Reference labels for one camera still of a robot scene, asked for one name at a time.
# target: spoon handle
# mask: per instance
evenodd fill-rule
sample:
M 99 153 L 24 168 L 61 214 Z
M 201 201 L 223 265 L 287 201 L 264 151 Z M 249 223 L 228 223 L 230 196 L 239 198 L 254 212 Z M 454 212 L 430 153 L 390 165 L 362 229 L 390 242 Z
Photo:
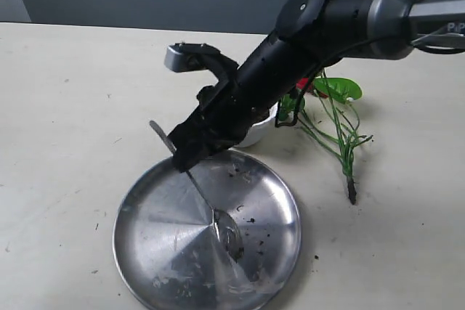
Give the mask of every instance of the spoon handle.
M 171 140 L 167 137 L 163 129 L 153 120 L 150 120 L 149 122 L 150 127 L 157 133 L 157 135 L 160 137 L 160 139 L 163 141 L 163 143 L 166 145 L 166 147 L 169 149 L 169 151 L 174 154 L 176 152 L 176 147 L 174 144 L 171 142 Z M 186 171 L 187 176 L 189 177 L 190 181 L 192 184 L 194 184 L 194 187 L 197 189 L 198 193 L 201 195 L 203 200 L 206 202 L 206 204 L 214 210 L 214 207 L 210 204 L 210 202 L 206 199 L 205 194 L 203 193 L 202 188 L 200 185 L 198 185 L 198 182 L 195 180 L 194 176 L 190 173 L 189 170 Z

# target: black cable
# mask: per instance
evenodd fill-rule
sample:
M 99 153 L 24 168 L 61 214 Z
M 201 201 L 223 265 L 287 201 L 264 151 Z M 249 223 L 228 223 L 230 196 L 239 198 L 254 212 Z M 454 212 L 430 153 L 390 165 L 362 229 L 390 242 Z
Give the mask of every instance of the black cable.
M 297 124 L 297 121 L 298 121 L 298 114 L 299 114 L 299 109 L 300 109 L 300 104 L 302 103 L 302 100 L 304 98 L 304 95 L 305 95 L 305 92 L 307 92 L 308 88 L 310 87 L 310 84 L 313 82 L 313 80 L 315 79 L 315 75 L 320 71 L 322 70 L 326 64 L 328 64 L 330 61 L 336 59 L 336 58 L 339 58 L 340 56 L 342 56 L 343 54 L 349 52 L 349 51 L 352 51 L 353 49 L 356 49 L 360 46 L 365 46 L 365 45 L 369 45 L 369 44 L 372 44 L 372 43 L 375 43 L 377 41 L 382 41 L 382 40 L 386 40 L 386 39 L 392 39 L 392 38 L 397 38 L 397 36 L 384 36 L 384 37 L 381 37 L 381 38 L 372 38 L 372 39 L 367 39 L 367 40 L 364 40 L 364 41 L 359 41 L 358 43 L 356 44 L 353 44 L 353 45 L 349 45 L 347 47 L 345 47 L 344 49 L 342 50 L 339 50 L 338 52 L 336 52 L 335 54 L 325 58 L 324 60 L 320 61 L 319 64 L 317 64 L 315 66 L 315 68 L 312 68 L 310 70 L 310 73 L 308 74 L 309 76 L 309 79 L 308 79 L 308 82 L 306 82 L 304 88 L 300 91 L 300 94 L 299 96 L 297 97 L 296 99 L 296 106 L 294 107 L 294 115 L 293 115 L 293 118 L 292 118 L 292 121 L 290 122 L 285 122 L 285 123 L 279 123 L 278 122 L 278 116 L 279 116 L 279 108 L 280 108 L 280 101 L 278 101 L 278 114 L 276 115 L 276 119 L 275 119 L 275 127 L 281 127 L 281 126 L 288 126 L 288 127 L 292 127 L 292 126 L 295 126 Z
M 427 54 L 462 54 L 465 52 L 463 49 L 438 49 L 427 45 L 418 45 L 414 47 Z

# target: tabletop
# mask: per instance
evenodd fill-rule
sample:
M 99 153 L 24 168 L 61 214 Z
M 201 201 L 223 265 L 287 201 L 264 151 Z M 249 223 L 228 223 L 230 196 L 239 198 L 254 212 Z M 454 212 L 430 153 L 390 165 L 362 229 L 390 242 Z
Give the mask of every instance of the tabletop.
M 143 309 L 113 260 L 116 213 L 169 156 L 148 121 L 171 130 L 215 82 L 168 71 L 166 47 L 206 42 L 243 62 L 262 39 L 0 24 L 2 309 Z M 463 308 L 464 70 L 461 55 L 420 52 L 328 69 L 362 86 L 374 135 L 356 154 L 355 206 L 336 159 L 302 131 L 272 129 L 243 150 L 283 178 L 302 217 L 296 270 L 267 310 Z

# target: metal tray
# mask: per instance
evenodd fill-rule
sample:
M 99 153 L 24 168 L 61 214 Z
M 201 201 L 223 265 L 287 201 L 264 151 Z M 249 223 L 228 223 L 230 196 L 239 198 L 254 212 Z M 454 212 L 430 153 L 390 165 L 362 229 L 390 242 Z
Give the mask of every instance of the metal tray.
M 219 244 L 209 208 L 166 159 L 131 188 L 119 208 L 113 252 L 127 287 L 153 310 L 252 310 L 285 285 L 301 245 L 299 210 L 263 163 L 223 152 L 192 170 L 211 203 L 240 227 L 235 263 Z

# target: black robotic arm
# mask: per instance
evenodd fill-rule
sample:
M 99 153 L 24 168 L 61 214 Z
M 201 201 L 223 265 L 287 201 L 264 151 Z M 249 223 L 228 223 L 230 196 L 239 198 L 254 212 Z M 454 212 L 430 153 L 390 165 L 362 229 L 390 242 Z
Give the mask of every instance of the black robotic arm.
M 344 57 L 400 60 L 415 48 L 456 54 L 465 50 L 464 34 L 465 0 L 288 0 L 241 66 L 206 44 L 171 45 L 167 68 L 207 69 L 219 80 L 201 89 L 196 109 L 169 134 L 174 167 L 186 171 L 238 144 L 301 78 Z

